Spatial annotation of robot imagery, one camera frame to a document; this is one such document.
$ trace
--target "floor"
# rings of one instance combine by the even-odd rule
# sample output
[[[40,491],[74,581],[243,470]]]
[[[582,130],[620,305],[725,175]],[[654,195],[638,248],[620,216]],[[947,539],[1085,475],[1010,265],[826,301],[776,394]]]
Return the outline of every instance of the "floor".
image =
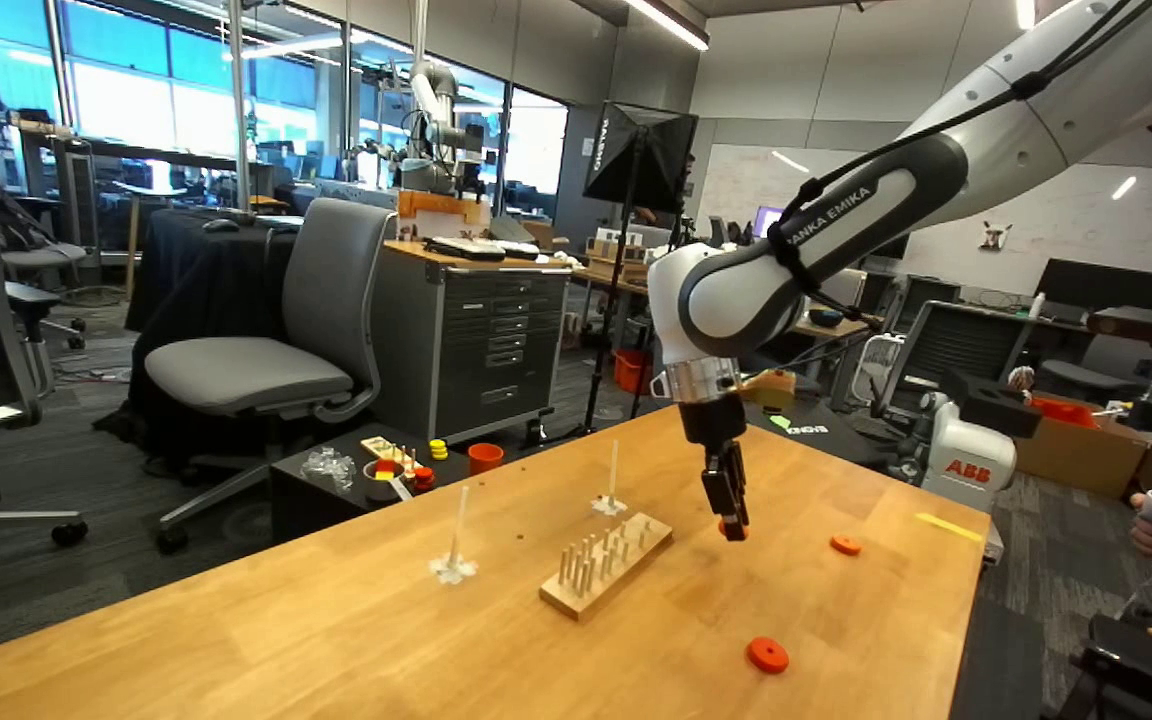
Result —
[[[160,556],[147,515],[190,494],[157,475],[133,443],[92,433],[92,421],[118,406],[133,336],[118,307],[67,307],[87,319],[87,346],[56,346],[61,385],[36,427],[0,433],[4,508],[84,508],[92,536],[78,546],[50,546],[46,529],[0,529],[0,639],[114,602],[123,594],[216,567],[267,544],[267,508],[236,498],[190,544]],[[803,385],[795,425],[825,425],[811,443],[873,463],[862,412],[837,412],[825,385]],[[553,394],[548,434],[582,427],[592,394],[592,353],[569,346]],[[629,416],[629,394],[603,379],[592,425]],[[1059,483],[1017,479],[995,525],[1009,539],[1004,562],[979,576],[972,634],[965,650],[954,716],[1040,716],[1071,685],[1069,655],[1081,649],[1093,612],[1120,612],[1152,573],[1122,546],[1128,508],[1081,494]]]

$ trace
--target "wooden block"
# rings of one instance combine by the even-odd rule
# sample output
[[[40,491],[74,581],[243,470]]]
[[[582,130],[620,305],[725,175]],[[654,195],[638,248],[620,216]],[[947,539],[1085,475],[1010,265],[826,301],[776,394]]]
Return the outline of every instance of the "wooden block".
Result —
[[[611,594],[614,582],[644,567],[667,536],[671,529],[644,511],[608,525],[559,551],[559,573],[538,582],[538,594],[579,621],[595,598]]]

